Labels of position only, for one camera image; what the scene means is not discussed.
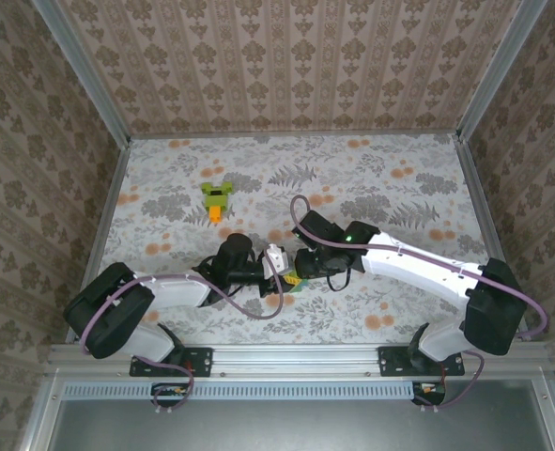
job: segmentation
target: lego figure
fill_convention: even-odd
[[[227,210],[227,195],[233,193],[233,183],[224,181],[221,186],[212,186],[211,183],[202,183],[202,193],[206,196],[204,207],[213,224],[221,222],[221,213]]]

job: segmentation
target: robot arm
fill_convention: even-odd
[[[314,241],[296,228],[294,233],[309,248],[299,250],[296,256],[298,276],[329,277],[350,268],[386,275],[436,294],[459,310],[456,316],[438,323],[425,324],[417,331],[409,348],[417,350],[419,355],[412,356],[412,360],[420,361],[426,356],[441,362],[452,354],[471,348],[494,355],[508,352],[526,309],[523,301],[463,276],[462,271],[451,272],[400,251],[414,251],[432,261],[452,264],[520,291],[513,273],[503,261],[491,258],[482,266],[440,257],[405,244],[375,226],[358,221],[352,222],[343,230],[313,210],[306,213],[300,224],[304,230],[325,241],[386,245],[398,248],[399,252],[330,247]]]
[[[373,225],[355,221],[344,230],[313,210],[306,213],[300,224],[325,241],[381,244],[396,247],[399,251],[411,250],[519,290],[509,267],[495,258],[485,266],[447,259],[409,246]],[[302,236],[297,228],[293,232],[308,246],[300,249],[295,258],[296,273],[301,279],[329,278],[350,270],[386,275],[434,293],[459,310],[455,317],[425,324],[417,331],[409,346],[409,352],[416,354],[410,356],[413,364],[421,365],[422,359],[441,362],[452,354],[471,348],[495,355],[504,355],[509,350],[526,309],[520,299],[465,277],[462,272],[451,272],[401,252],[335,248]],[[232,285],[256,285],[263,297],[276,289],[267,258],[278,274],[291,271],[283,248],[271,245],[259,259],[254,259],[250,239],[232,234],[216,256],[205,258],[193,269],[224,292],[228,292]],[[81,335],[106,297],[133,278],[135,274],[123,263],[111,265],[69,304],[64,318]],[[221,296],[210,291],[208,286],[187,277],[142,282],[123,293],[120,302],[104,312],[85,344],[96,358],[120,350],[159,362],[182,345],[162,326],[140,324],[146,311],[172,306],[207,306],[220,299]]]
[[[506,263],[495,258],[485,266],[448,259],[409,246],[386,233],[375,235],[369,243],[409,249],[519,289]],[[370,273],[387,275],[438,295],[458,309],[454,317],[429,324],[416,336],[419,351],[430,359],[441,362],[451,354],[472,348],[495,355],[504,355],[509,350],[526,309],[521,300],[465,277],[462,271],[450,272],[401,253],[369,250],[362,256],[362,265]]]

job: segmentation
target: gray panel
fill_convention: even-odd
[[[455,383],[458,389],[462,384]],[[409,401],[64,402],[51,450],[543,451],[551,449],[529,381],[479,382],[449,410]]]

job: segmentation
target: black mounting bracket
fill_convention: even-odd
[[[436,382],[429,385],[432,386],[430,386],[430,390],[426,392],[423,382],[413,382],[412,393],[415,395],[415,398],[410,402],[417,406],[439,406],[446,397],[446,385],[443,382]]]
[[[379,372],[384,378],[400,376],[441,376],[442,366],[446,376],[463,376],[465,367],[461,354],[453,354],[443,362],[425,359],[421,369],[410,360],[408,346],[382,346],[378,348]]]
[[[150,402],[154,404],[154,397],[156,397],[160,407],[169,408],[175,407],[183,398],[189,389],[189,384],[185,383],[154,383],[150,387],[149,395],[152,397]],[[159,397],[170,397],[168,399],[159,399]]]
[[[178,361],[174,358],[175,352],[179,353]],[[189,369],[195,378],[209,378],[212,370],[212,348],[181,348],[174,350],[162,362],[183,366]],[[176,369],[148,365],[137,357],[131,359],[129,375],[134,378],[179,378],[184,376]]]

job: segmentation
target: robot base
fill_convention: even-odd
[[[173,351],[162,362],[183,366],[189,369],[195,378],[209,378],[212,370],[212,348],[182,348]],[[185,376],[176,369],[158,368],[145,364],[137,357],[131,359],[129,375],[133,378],[180,378]]]
[[[446,376],[463,376],[465,367],[461,354],[453,354],[443,362],[425,359],[421,369],[413,365],[409,357],[409,346],[382,346],[378,348],[379,372],[381,377],[441,376],[442,365]]]

